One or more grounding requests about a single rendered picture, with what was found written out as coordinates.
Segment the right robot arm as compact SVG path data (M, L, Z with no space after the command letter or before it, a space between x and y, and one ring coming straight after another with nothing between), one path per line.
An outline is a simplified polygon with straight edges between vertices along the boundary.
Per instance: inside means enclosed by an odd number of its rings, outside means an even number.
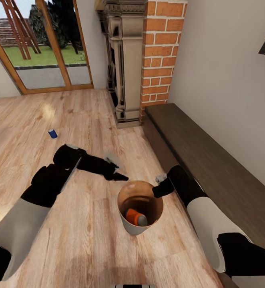
M174 189L184 202L210 265L226 273L239 288L265 288L265 249L249 239L203 191L190 180L183 167L176 165L156 176L156 198Z

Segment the trash can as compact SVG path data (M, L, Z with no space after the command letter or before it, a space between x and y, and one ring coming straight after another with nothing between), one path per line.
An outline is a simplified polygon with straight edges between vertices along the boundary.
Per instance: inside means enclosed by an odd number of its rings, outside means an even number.
M133 188L125 188L135 184ZM117 197L117 206L124 229L131 235L139 235L157 223L164 210L163 198L156 198L153 193L154 186L143 180L134 180L125 184ZM147 218L147 226L134 226L124 219L124 214L128 208L143 214Z

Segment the can of soda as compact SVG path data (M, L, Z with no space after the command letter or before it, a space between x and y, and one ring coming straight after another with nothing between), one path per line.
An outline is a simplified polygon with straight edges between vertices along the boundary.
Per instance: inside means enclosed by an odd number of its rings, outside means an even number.
M133 210L132 208L128 208L124 214L124 218L126 219L126 216L128 216L129 214L138 214L138 212Z
M124 218L125 219L125 218ZM130 222L134 226L147 226L147 218L138 212L138 214L129 214L126 216L126 221Z
M55 138L58 137L57 134L56 134L56 132L55 132L55 130L54 130L53 128L49 129L49 130L48 130L48 133L50 134L50 136L51 136L53 139L55 139Z

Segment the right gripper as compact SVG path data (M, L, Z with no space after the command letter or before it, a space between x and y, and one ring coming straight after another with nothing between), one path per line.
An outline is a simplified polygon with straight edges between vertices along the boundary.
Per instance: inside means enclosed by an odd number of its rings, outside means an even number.
M169 190L165 186L164 181L160 185L153 187L152 190L156 198L160 198L174 192L174 190Z

